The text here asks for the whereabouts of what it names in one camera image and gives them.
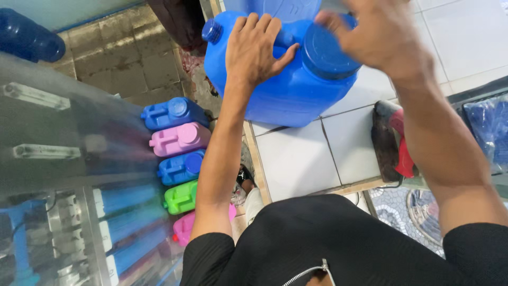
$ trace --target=black shirt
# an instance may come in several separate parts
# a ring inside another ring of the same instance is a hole
[[[463,225],[448,232],[443,248],[446,260],[343,196],[298,197],[263,208],[236,248],[221,233],[192,240],[181,285],[282,286],[322,259],[337,286],[508,285],[508,227]]]

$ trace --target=green jerry can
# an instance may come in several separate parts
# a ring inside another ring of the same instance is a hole
[[[196,207],[198,180],[181,184],[166,191],[163,206],[170,214],[181,214]]]

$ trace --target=person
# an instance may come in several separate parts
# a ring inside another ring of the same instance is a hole
[[[224,101],[201,166],[181,285],[508,284],[508,212],[482,150],[440,91],[407,0],[347,4],[359,21],[354,30],[331,12],[319,12],[315,22],[344,52],[391,78],[409,153],[439,205],[446,259],[334,194],[265,206],[235,246],[228,207],[245,109],[254,88],[298,49],[275,59],[280,20],[250,14],[238,18],[229,38]]]

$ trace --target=blue plastic bag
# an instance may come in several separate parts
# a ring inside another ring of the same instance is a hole
[[[508,172],[508,95],[466,103],[473,135],[491,164],[493,174]]]

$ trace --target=blue screw cap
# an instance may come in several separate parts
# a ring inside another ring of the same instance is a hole
[[[357,26],[352,16],[341,16],[351,29]],[[302,60],[313,74],[329,80],[349,77],[362,66],[342,51],[333,34],[315,24],[308,28],[303,38]]]
[[[208,19],[205,25],[203,26],[203,30],[201,32],[201,37],[203,40],[215,44],[219,41],[220,36],[222,35],[223,27],[221,24],[216,22],[214,19]]]
[[[198,153],[191,153],[185,159],[185,168],[192,174],[197,174],[201,170],[203,157]]]
[[[187,112],[187,101],[182,97],[175,97],[168,101],[168,112],[173,115],[180,117]]]

